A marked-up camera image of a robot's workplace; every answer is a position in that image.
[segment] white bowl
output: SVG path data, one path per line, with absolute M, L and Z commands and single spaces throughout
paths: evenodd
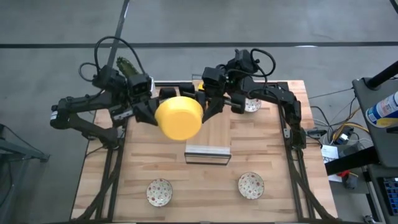
M 256 112 L 261 108 L 261 100 L 259 99 L 247 99 L 246 98 L 246 105 L 244 107 L 244 110 L 246 112 Z
M 264 181 L 254 172 L 244 173 L 238 181 L 241 195 L 247 199 L 257 199 L 264 193 Z
M 165 179 L 156 179 L 152 181 L 147 188 L 148 202 L 155 207 L 167 205 L 172 199 L 172 196 L 172 185 Z

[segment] metal stand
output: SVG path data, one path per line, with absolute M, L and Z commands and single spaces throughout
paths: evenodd
M 124 130 L 127 128 L 127 122 L 123 126 Z M 108 149 L 105 160 L 105 167 L 103 172 L 103 178 L 101 181 L 101 188 L 98 194 L 95 196 L 94 200 L 90 203 L 87 209 L 81 214 L 77 219 L 71 220 L 72 223 L 91 223 L 96 221 L 97 223 L 112 222 L 114 206 L 116 203 L 116 196 L 118 192 L 119 176 L 122 165 L 123 151 L 124 151 L 124 141 L 125 135 L 121 137 L 119 142 L 119 147 L 117 149 Z M 111 169 L 111 161 L 114 151 L 117 152 L 116 163 Z M 105 195 L 111 187 L 111 197 L 109 200 L 108 213 L 105 218 L 103 218 L 103 205 Z M 95 212 L 95 219 L 90 220 Z
M 23 147 L 17 144 L 8 142 L 4 134 L 4 126 L 0 124 L 0 161 L 2 165 L 8 164 L 8 169 L 11 168 L 10 162 L 22 161 L 17 175 L 15 177 L 10 176 L 10 187 L 9 190 L 4 194 L 5 197 L 3 204 L 0 207 L 0 224 L 10 223 L 10 214 L 14 207 L 16 195 L 18 194 L 19 187 L 24 180 L 29 159 L 39 159 L 40 162 L 47 162 L 50 155 L 36 151 L 30 147 Z

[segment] black cable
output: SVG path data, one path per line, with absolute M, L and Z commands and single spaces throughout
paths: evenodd
M 353 103 L 356 99 L 356 96 L 353 98 L 353 100 L 351 100 L 351 102 L 349 103 L 349 114 L 348 117 L 346 119 L 344 119 L 343 121 L 337 122 L 335 124 L 331 124 L 330 126 L 336 126 L 336 125 L 341 125 L 344 124 L 345 122 L 349 121 L 351 118 L 353 118 L 353 114 L 351 115 L 352 109 L 353 109 Z
M 242 70 L 239 70 L 239 69 L 233 69 L 233 68 L 231 68 L 228 71 L 226 71 L 225 75 L 228 76 L 230 72 L 240 72 L 240 73 L 243 73 L 246 76 L 250 76 L 250 77 L 264 77 L 263 75 L 251 74 L 249 72 L 245 72 L 245 71 L 242 71 Z
M 326 118 L 326 115 L 324 114 L 324 112 L 323 112 L 323 110 L 319 107 L 319 106 L 311 106 L 311 108 L 316 108 L 316 109 L 318 109 L 319 111 L 321 111 L 321 114 L 322 114 L 322 116 L 323 116 L 323 118 L 325 119 L 325 122 L 326 122 L 326 124 L 328 124 L 328 132 L 327 132 L 327 138 L 328 139 L 330 139 L 330 137 L 329 137 L 329 129 L 331 129 L 331 131 L 332 131 L 332 133 L 335 131 L 333 128 L 332 128 L 332 126 L 330 125 L 330 123 L 329 123 L 329 121 L 328 121 L 328 118 Z
M 5 124 L 1 124 L 3 125 L 5 128 L 8 129 L 8 131 L 10 131 L 13 135 L 15 135 L 15 137 L 17 137 L 19 140 L 21 140 L 23 143 L 27 144 L 28 146 L 30 146 L 32 149 L 39 151 L 41 154 L 44 154 L 44 152 L 38 150 L 36 147 L 32 146 L 31 144 L 29 144 L 27 141 L 23 140 L 21 137 L 19 137 L 13 130 L 11 130 L 11 128 L 9 128 L 8 126 L 6 126 Z
M 97 97 L 99 97 L 99 96 L 101 95 L 102 91 L 104 91 L 104 90 L 101 89 L 99 92 L 97 92 L 97 94 L 95 94 L 95 95 L 92 96 L 90 99 L 88 99 L 87 102 L 93 101 L 94 99 L 96 99 Z
M 101 146 L 101 147 L 99 147 L 99 148 L 97 148 L 97 149 L 92 150 L 91 152 L 89 152 L 89 153 L 86 154 L 85 158 L 87 158 L 88 155 L 90 155 L 90 154 L 92 154 L 92 153 L 94 153 L 94 152 L 96 152 L 96 151 L 98 151 L 98 150 L 100 150 L 100 149 L 102 149 L 102 148 L 104 148 L 104 146 Z
M 352 90 L 352 89 L 353 89 L 353 87 L 345 89 L 345 90 L 335 91 L 335 92 L 332 92 L 332 93 L 326 93 L 326 94 L 322 94 L 322 95 L 318 95 L 318 96 L 312 96 L 312 97 L 309 97 L 308 99 L 311 100 L 311 99 L 318 98 L 318 97 L 321 97 L 321 96 L 328 96 L 328 95 L 341 93 L 341 92 Z
M 326 115 L 324 114 L 323 110 L 322 110 L 319 106 L 311 106 L 311 108 L 316 108 L 316 109 L 318 109 L 319 111 L 321 111 L 321 114 L 322 114 L 323 118 L 325 119 L 326 124 L 328 124 L 328 125 L 330 126 L 330 123 L 329 123 L 329 121 L 328 121 L 328 118 L 326 118 Z
M 316 140 L 318 143 L 315 143 L 315 144 L 319 144 L 319 145 L 321 145 L 321 147 L 323 146 L 323 144 L 321 143 L 321 141 L 319 141 L 319 139 L 313 138 L 313 137 L 311 137 L 311 136 L 309 136 L 307 134 L 306 134 L 306 136 Z
M 254 91 L 258 91 L 258 90 L 265 90 L 265 91 L 267 91 L 268 89 L 267 89 L 267 88 L 258 88 L 258 89 L 250 90 L 250 91 L 248 91 L 248 98 L 249 98 L 249 99 L 252 98 L 252 97 L 251 97 L 251 93 L 254 92 Z M 271 93 L 271 94 L 274 96 L 275 100 L 277 101 L 277 104 L 276 104 L 276 105 L 278 105 L 278 107 L 282 106 L 282 103 L 280 102 L 278 96 L 277 96 L 275 93 L 273 93 L 273 92 L 271 92 L 271 91 L 267 91 L 267 93 Z M 282 108 L 282 111 L 281 111 L 280 115 L 282 116 L 283 120 L 286 122 L 285 111 L 284 111 L 283 107 L 281 107 L 281 108 Z
M 256 63 L 256 61 L 255 61 L 255 59 L 253 57 L 253 53 L 254 52 L 263 53 L 264 55 L 268 56 L 271 59 L 271 61 L 272 61 L 272 69 L 271 69 L 271 71 L 269 73 L 265 73 L 263 71 L 263 69 Z M 251 62 L 253 63 L 253 65 L 255 65 L 260 70 L 260 72 L 264 75 L 264 77 L 270 76 L 271 74 L 274 73 L 275 68 L 276 68 L 276 61 L 275 61 L 274 57 L 270 53 L 266 52 L 265 50 L 256 49 L 256 48 L 251 49 L 251 51 L 250 51 L 250 59 L 251 59 Z
M 357 137 L 357 140 L 360 140 L 360 138 L 359 138 L 359 135 L 358 135 L 358 134 L 356 134 L 355 132 L 352 132 L 352 133 L 356 135 L 356 137 Z
M 100 47 L 100 44 L 102 43 L 102 41 L 104 41 L 104 40 L 106 40 L 106 39 L 116 39 L 116 40 L 121 41 L 122 43 L 124 43 L 124 44 L 131 50 L 131 52 L 134 54 L 134 56 L 135 56 L 135 58 L 136 58 L 136 60 L 137 60 L 138 66 L 139 66 L 139 68 L 141 69 L 141 72 L 142 72 L 143 74 L 146 74 L 144 68 L 142 67 L 141 61 L 139 60 L 138 54 L 137 54 L 136 51 L 133 49 L 133 47 L 131 47 L 131 45 L 130 45 L 127 41 L 123 40 L 122 38 L 115 37 L 115 36 L 103 37 L 103 38 L 101 38 L 101 39 L 95 44 L 95 47 L 94 47 L 94 61 L 95 61 L 95 66 L 96 66 L 96 68 L 97 68 L 97 72 L 98 72 L 98 73 L 99 73 L 100 70 L 101 70 L 100 65 L 99 65 L 99 63 L 98 63 L 98 48 Z
M 225 67 L 226 67 L 226 65 L 224 65 L 224 64 L 219 64 L 216 66 L 216 68 L 225 68 Z
M 84 77 L 84 75 L 83 75 L 82 72 L 81 72 L 81 68 L 83 68 L 85 65 L 92 65 L 92 66 L 94 66 L 94 67 L 96 67 L 96 65 L 95 65 L 94 63 L 91 63 L 91 62 L 85 62 L 85 63 L 81 64 L 81 65 L 79 66 L 79 69 L 78 69 L 78 73 L 79 73 L 80 77 L 81 77 L 82 79 L 84 79 L 84 81 L 92 82 L 93 79 L 88 79 L 88 78 Z
M 10 187 L 8 188 L 6 196 L 4 196 L 4 198 L 2 199 L 2 201 L 0 203 L 0 208 L 4 205 L 4 202 L 6 202 L 6 199 L 8 198 L 8 196 L 10 194 L 12 186 L 14 185 L 14 182 L 12 181 L 11 163 L 9 161 L 7 161 L 7 164 L 8 164 L 8 174 L 9 174 L 9 178 L 10 178 Z

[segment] white paper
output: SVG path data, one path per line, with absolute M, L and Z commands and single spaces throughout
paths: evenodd
M 323 145 L 321 152 L 322 152 L 322 157 L 323 157 L 323 163 L 327 163 L 330 161 L 334 161 L 335 159 L 338 159 L 338 150 L 337 150 L 336 146 Z M 342 182 L 341 177 L 339 177 L 335 174 L 330 175 L 329 180 L 334 181 L 334 182 Z

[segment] wire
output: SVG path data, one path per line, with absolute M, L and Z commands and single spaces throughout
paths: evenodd
M 341 92 L 348 91 L 348 90 L 352 90 L 352 89 L 353 89 L 353 87 L 348 88 L 348 89 L 345 89 L 345 90 L 339 90 L 339 91 L 335 91 L 335 92 L 331 92 L 331 93 L 326 93 L 326 94 L 318 95 L 318 96 L 312 96 L 312 97 L 309 97 L 308 99 L 311 100 L 311 99 L 318 98 L 318 97 L 321 97 L 321 96 L 328 96 L 328 95 L 332 95 L 332 94 L 336 94 L 336 93 L 341 93 Z
M 367 142 L 373 144 L 373 142 L 370 139 L 368 139 L 368 138 L 361 138 L 361 139 L 354 139 L 354 140 L 350 140 L 349 139 L 347 141 L 361 142 L 361 141 L 364 141 L 364 140 L 366 140 Z
M 15 135 L 15 137 L 17 137 L 19 140 L 21 140 L 23 143 L 27 144 L 28 146 L 30 146 L 32 149 L 39 151 L 41 154 L 44 154 L 44 152 L 38 150 L 36 147 L 32 146 L 31 144 L 29 144 L 27 141 L 23 140 L 21 137 L 19 137 L 19 135 L 17 135 L 13 130 L 11 130 L 11 128 L 9 128 L 8 126 L 6 126 L 5 124 L 0 124 L 0 126 L 3 125 L 5 128 L 8 129 L 8 131 L 10 131 L 13 135 Z
M 78 73 L 79 73 L 80 77 L 81 77 L 82 79 L 84 79 L 84 81 L 92 82 L 94 78 L 88 79 L 88 78 L 84 77 L 84 75 L 83 75 L 82 72 L 81 72 L 81 68 L 83 68 L 85 65 L 92 65 L 92 66 L 94 66 L 94 67 L 96 67 L 96 66 L 95 66 L 94 63 L 85 62 L 85 63 L 81 64 L 81 65 L 79 66 L 79 69 L 78 69 Z
M 319 141 L 319 139 L 313 138 L 313 137 L 311 137 L 311 136 L 309 136 L 309 135 L 307 135 L 307 134 L 306 134 L 306 136 L 309 137 L 309 138 L 312 138 L 312 139 L 316 140 L 318 143 L 315 143 L 315 144 L 319 144 L 319 145 L 321 145 L 321 147 L 323 146 L 323 144 L 321 143 L 321 141 Z
M 356 99 L 356 97 L 354 97 L 353 98 L 353 100 L 351 100 L 351 102 L 349 102 L 343 109 L 341 109 L 337 114 L 336 114 L 336 116 L 332 119 L 332 121 L 349 105 L 349 115 L 348 115 L 348 117 L 345 119 L 345 120 L 343 120 L 343 121 L 340 121 L 340 122 L 337 122 L 337 123 L 335 123 L 335 124 L 331 124 L 331 126 L 336 126 L 336 125 L 340 125 L 340 124 L 343 124 L 343 123 L 345 123 L 345 122 L 347 122 L 348 120 L 350 120 L 355 114 L 356 114 L 356 112 L 358 112 L 359 111 L 359 109 L 360 109 L 360 107 L 358 107 L 358 108 L 356 108 L 355 110 L 354 110 L 354 112 L 351 112 L 351 110 L 352 110 L 352 106 L 353 106 L 353 103 L 354 103 L 354 100 Z
M 121 133 L 120 137 L 121 137 L 121 138 L 124 138 L 125 136 L 126 136 L 126 129 L 123 130 L 123 132 Z M 90 154 L 92 154 L 92 153 L 94 153 L 94 152 L 96 152 L 96 151 L 98 151 L 98 150 L 100 150 L 100 149 L 102 149 L 102 148 L 104 148 L 104 146 L 101 146 L 101 147 L 98 147 L 98 148 L 92 150 L 91 152 L 89 152 L 89 153 L 86 154 L 85 158 L 87 158 L 88 155 L 90 155 Z
M 225 67 L 226 67 L 225 64 L 219 64 L 219 65 L 216 66 L 216 68 L 225 68 Z
M 361 130 L 363 130 L 363 131 L 365 131 L 365 132 L 367 132 L 367 133 L 369 134 L 369 130 L 366 129 L 366 128 L 364 128 L 364 127 L 361 126 L 360 124 L 347 122 L 347 123 L 344 123 L 343 125 L 341 125 L 338 129 L 336 129 L 336 132 L 339 131 L 339 133 L 338 133 L 337 135 L 336 135 L 336 134 L 333 134 L 333 140 L 336 140 L 336 137 L 337 137 L 337 136 L 340 136 L 340 134 L 341 134 L 341 132 L 343 131 L 343 128 L 344 128 L 345 126 L 354 127 L 354 128 L 359 128 L 359 129 L 361 129 Z
M 136 58 L 136 60 L 137 60 L 138 66 L 139 66 L 139 68 L 141 69 L 141 72 L 142 72 L 143 74 L 146 74 L 144 68 L 142 67 L 141 61 L 139 60 L 138 54 L 137 54 L 136 51 L 133 49 L 133 47 L 131 47 L 131 45 L 130 45 L 129 43 L 127 43 L 127 41 L 123 40 L 122 38 L 115 37 L 115 36 L 107 36 L 107 37 L 101 38 L 101 39 L 96 43 L 96 45 L 95 45 L 95 47 L 94 47 L 94 61 L 95 61 L 95 66 L 96 66 L 96 68 L 97 68 L 97 72 L 98 72 L 98 73 L 99 73 L 100 70 L 101 70 L 100 65 L 99 65 L 99 63 L 98 63 L 98 48 L 100 47 L 100 44 L 102 43 L 102 41 L 104 41 L 104 40 L 106 40 L 106 39 L 116 39 L 116 40 L 121 41 L 122 43 L 124 43 L 124 44 L 131 50 L 131 52 L 134 54 L 134 56 L 135 56 L 135 58 Z
M 355 132 L 353 132 L 353 134 L 355 134 L 355 135 L 356 135 L 356 137 L 357 137 L 357 140 L 359 140 L 359 139 L 360 139 L 360 137 L 359 137 L 359 135 L 358 135 L 358 134 L 356 134 Z
M 255 59 L 253 57 L 253 53 L 254 52 L 263 53 L 264 55 L 268 56 L 271 59 L 271 61 L 272 61 L 272 69 L 271 69 L 271 71 L 269 73 L 265 73 L 263 71 L 263 69 L 256 63 L 256 61 L 255 61 Z M 251 59 L 251 62 L 253 63 L 253 65 L 255 65 L 260 70 L 260 72 L 264 75 L 264 77 L 270 76 L 270 75 L 272 75 L 274 73 L 275 68 L 276 68 L 276 61 L 275 61 L 274 57 L 270 53 L 266 52 L 265 50 L 256 49 L 256 48 L 251 49 L 251 51 L 250 51 L 250 59 Z
M 314 121 L 318 121 L 318 122 L 321 122 L 321 123 L 322 123 L 322 124 L 315 123 L 316 125 L 319 125 L 319 126 L 324 126 L 324 127 L 329 127 L 329 125 L 328 125 L 328 124 L 326 124 L 326 122 L 324 122 L 324 121 L 322 121 L 322 120 L 315 119 L 315 118 L 313 118 L 313 120 L 314 120 Z
M 97 149 L 92 150 L 91 152 L 89 152 L 89 153 L 86 154 L 85 158 L 87 158 L 88 155 L 90 155 L 90 154 L 92 154 L 92 153 L 94 153 L 94 152 L 96 152 L 96 151 L 98 151 L 98 150 L 100 150 L 100 149 L 102 149 L 102 148 L 104 148 L 104 146 L 101 146 L 101 147 L 99 147 L 99 148 L 97 148 Z
M 327 125 L 330 126 L 330 123 L 329 123 L 329 121 L 328 121 L 328 118 L 326 118 L 326 115 L 324 114 L 323 110 L 322 110 L 319 106 L 311 106 L 311 108 L 316 108 L 316 109 L 318 109 L 319 111 L 321 111 L 321 114 L 322 114 L 323 118 L 325 119 Z
M 90 102 L 90 101 L 93 101 L 93 100 L 97 99 L 97 97 L 99 97 L 101 95 L 102 91 L 104 91 L 104 90 L 101 89 L 99 92 L 97 92 L 97 94 L 95 94 L 90 99 L 88 99 L 87 102 Z
M 264 77 L 263 75 L 251 74 L 249 72 L 245 72 L 245 71 L 242 71 L 242 70 L 239 70 L 239 69 L 233 69 L 233 68 L 228 69 L 228 71 L 226 71 L 225 75 L 229 75 L 230 72 L 240 72 L 240 73 L 243 73 L 246 76 L 250 76 L 250 77 Z
M 4 202 L 6 202 L 6 199 L 8 198 L 8 196 L 10 194 L 12 186 L 14 185 L 14 182 L 12 181 L 11 163 L 9 161 L 7 161 L 7 164 L 8 164 L 8 175 L 9 175 L 9 178 L 10 178 L 10 187 L 7 190 L 6 196 L 4 196 L 4 198 L 2 199 L 2 201 L 0 203 L 0 208 L 4 205 Z

